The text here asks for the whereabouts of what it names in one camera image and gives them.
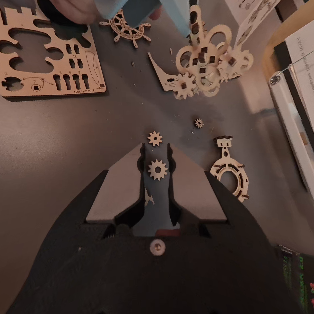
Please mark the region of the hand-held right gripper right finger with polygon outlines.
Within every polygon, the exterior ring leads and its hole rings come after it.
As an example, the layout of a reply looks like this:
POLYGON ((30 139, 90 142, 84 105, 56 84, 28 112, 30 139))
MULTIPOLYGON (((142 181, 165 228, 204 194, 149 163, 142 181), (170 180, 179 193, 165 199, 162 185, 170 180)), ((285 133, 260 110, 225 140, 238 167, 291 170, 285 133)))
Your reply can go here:
POLYGON ((227 217, 204 169, 171 143, 167 145, 167 158, 172 225, 225 223, 227 217))

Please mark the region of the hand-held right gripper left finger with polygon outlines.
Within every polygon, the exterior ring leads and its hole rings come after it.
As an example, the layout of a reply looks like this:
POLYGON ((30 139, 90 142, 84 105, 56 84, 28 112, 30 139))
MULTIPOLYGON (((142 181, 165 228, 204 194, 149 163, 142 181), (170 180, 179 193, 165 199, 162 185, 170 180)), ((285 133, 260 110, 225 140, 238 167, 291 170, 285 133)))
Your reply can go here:
POLYGON ((112 165, 86 217, 87 223, 135 226, 144 215, 145 144, 112 165))

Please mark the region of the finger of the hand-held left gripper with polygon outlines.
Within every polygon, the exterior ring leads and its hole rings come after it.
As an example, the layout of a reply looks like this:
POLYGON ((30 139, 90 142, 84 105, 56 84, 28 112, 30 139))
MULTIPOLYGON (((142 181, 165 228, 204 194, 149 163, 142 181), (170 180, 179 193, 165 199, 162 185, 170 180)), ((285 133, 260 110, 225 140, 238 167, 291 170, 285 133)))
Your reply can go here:
POLYGON ((190 34, 189 0, 161 0, 161 5, 183 37, 190 34))

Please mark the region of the wooden gear with round hole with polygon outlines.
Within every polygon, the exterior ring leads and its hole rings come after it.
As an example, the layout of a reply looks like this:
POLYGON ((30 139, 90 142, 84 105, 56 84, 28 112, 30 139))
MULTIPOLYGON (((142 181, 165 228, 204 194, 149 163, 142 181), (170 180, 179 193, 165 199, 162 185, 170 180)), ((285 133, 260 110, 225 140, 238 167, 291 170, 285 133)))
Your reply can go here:
POLYGON ((166 164, 162 162, 162 160, 158 161, 157 159, 151 162, 149 165, 148 172, 150 173, 150 177, 152 177, 154 180, 160 181, 161 179, 165 178, 165 175, 167 175, 168 168, 166 167, 166 164))

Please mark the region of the wooden model axle assembly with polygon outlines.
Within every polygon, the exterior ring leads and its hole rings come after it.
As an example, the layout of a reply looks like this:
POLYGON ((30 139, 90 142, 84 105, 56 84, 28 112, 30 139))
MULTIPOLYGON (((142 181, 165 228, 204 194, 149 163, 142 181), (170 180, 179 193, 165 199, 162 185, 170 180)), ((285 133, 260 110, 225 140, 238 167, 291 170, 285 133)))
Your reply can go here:
POLYGON ((231 47, 232 32, 226 25, 216 25, 204 30, 201 8, 190 7, 189 45, 176 55, 178 78, 173 93, 177 99, 186 99, 202 92, 215 96, 221 83, 242 76, 253 65, 254 57, 242 44, 231 47))

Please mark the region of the wooden steering wheel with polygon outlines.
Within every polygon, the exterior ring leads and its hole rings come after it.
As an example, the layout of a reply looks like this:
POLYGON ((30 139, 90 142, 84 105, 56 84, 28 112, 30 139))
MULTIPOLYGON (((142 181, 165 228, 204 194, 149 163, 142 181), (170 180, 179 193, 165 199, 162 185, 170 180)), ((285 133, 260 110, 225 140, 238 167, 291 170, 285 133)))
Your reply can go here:
POLYGON ((113 18, 100 21, 99 26, 110 26, 116 36, 114 42, 117 43, 121 38, 132 42, 135 49, 138 48, 138 40, 144 39, 148 43, 151 42, 151 38, 145 34, 145 28, 151 28, 150 23, 141 23, 139 26, 132 27, 125 19, 123 9, 120 9, 113 18))

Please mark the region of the wooden antler-shaped piece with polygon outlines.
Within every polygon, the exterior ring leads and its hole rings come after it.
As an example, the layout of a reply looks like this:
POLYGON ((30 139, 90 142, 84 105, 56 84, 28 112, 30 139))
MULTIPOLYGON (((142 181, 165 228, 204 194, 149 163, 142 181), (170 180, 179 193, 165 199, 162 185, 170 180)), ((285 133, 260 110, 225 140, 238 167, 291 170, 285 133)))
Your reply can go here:
POLYGON ((146 187, 144 187, 144 188, 145 188, 145 190, 144 190, 144 191, 145 191, 145 194, 144 194, 145 204, 144 204, 144 206, 146 207, 149 202, 151 202, 151 203, 154 205, 155 202, 154 202, 154 200, 153 200, 152 195, 149 195, 149 194, 148 194, 148 191, 147 191, 146 187))

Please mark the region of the wooden sheet offcut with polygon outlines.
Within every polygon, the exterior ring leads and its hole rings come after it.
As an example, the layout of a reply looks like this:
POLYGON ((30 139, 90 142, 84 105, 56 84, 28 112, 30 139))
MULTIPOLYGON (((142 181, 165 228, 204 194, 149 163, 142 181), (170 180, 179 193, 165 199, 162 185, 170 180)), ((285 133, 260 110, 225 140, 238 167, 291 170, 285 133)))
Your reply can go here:
POLYGON ((165 92, 174 91, 176 83, 179 80, 178 75, 171 75, 164 72, 153 60, 152 55, 148 52, 148 57, 150 59, 151 65, 153 66, 155 73, 160 81, 160 84, 165 92))

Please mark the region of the wooden gear with square hole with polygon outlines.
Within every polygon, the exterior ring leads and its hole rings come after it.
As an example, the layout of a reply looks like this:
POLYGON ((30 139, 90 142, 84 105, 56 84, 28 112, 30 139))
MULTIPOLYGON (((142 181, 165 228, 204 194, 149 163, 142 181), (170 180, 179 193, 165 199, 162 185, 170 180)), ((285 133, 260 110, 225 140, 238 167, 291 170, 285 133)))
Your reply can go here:
POLYGON ((149 133, 149 136, 147 137, 149 140, 148 143, 151 144, 153 147, 160 146, 160 144, 163 142, 163 136, 160 135, 159 132, 153 131, 152 133, 149 133))

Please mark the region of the wooden sheet with large cutouts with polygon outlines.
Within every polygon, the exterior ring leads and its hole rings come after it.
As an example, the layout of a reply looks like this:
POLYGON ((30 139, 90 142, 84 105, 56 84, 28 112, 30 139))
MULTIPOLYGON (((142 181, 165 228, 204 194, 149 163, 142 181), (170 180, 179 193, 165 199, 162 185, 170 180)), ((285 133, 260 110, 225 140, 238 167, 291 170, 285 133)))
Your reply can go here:
POLYGON ((53 66, 50 73, 19 71, 11 67, 12 61, 21 57, 16 53, 1 52, 1 96, 44 97, 85 95, 106 92, 106 84, 97 55, 90 26, 83 33, 83 39, 91 45, 85 48, 76 38, 63 40, 57 37, 52 27, 38 27, 36 22, 50 22, 44 13, 36 8, 17 9, 5 7, 1 14, 1 43, 19 45, 12 31, 28 31, 46 34, 50 42, 44 47, 47 51, 62 52, 59 60, 45 58, 45 62, 53 66))

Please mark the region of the folded instruction booklet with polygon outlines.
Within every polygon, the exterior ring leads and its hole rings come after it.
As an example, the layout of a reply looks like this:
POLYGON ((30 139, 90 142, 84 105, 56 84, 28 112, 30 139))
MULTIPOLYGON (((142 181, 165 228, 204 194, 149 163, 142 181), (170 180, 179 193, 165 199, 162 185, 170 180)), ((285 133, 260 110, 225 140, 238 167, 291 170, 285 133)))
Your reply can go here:
POLYGON ((253 7, 253 10, 239 26, 234 48, 242 46, 268 14, 275 9, 279 2, 280 0, 257 1, 256 6, 253 7))

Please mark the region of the light wooden board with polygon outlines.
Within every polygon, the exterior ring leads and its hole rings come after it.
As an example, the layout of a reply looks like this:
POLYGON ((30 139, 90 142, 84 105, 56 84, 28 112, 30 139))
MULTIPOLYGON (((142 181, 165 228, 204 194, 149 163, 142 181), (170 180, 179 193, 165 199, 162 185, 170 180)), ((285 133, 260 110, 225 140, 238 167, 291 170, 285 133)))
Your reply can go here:
POLYGON ((280 70, 280 65, 278 63, 277 57, 274 52, 274 48, 285 41, 285 38, 295 33, 303 26, 308 24, 309 21, 306 20, 289 20, 287 19, 285 22, 281 24, 281 26, 275 31, 275 33, 270 38, 262 59, 262 68, 265 74, 265 78, 269 81, 277 72, 282 72, 284 70, 280 70))

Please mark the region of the white stand bar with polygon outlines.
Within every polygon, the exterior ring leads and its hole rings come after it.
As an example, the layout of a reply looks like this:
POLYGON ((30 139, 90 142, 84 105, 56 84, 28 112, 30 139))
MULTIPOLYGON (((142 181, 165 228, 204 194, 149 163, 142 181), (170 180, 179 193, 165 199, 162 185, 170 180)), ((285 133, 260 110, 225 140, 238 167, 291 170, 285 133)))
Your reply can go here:
POLYGON ((289 70, 275 72, 269 88, 300 175, 307 191, 314 195, 313 129, 297 86, 289 70))

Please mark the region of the black kit box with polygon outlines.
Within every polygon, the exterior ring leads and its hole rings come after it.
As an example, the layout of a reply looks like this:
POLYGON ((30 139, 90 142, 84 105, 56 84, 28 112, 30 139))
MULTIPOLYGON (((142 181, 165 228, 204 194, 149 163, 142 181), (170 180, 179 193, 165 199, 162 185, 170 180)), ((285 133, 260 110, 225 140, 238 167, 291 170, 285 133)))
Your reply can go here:
POLYGON ((302 313, 314 313, 314 256, 283 245, 275 246, 274 250, 282 264, 285 283, 302 313))

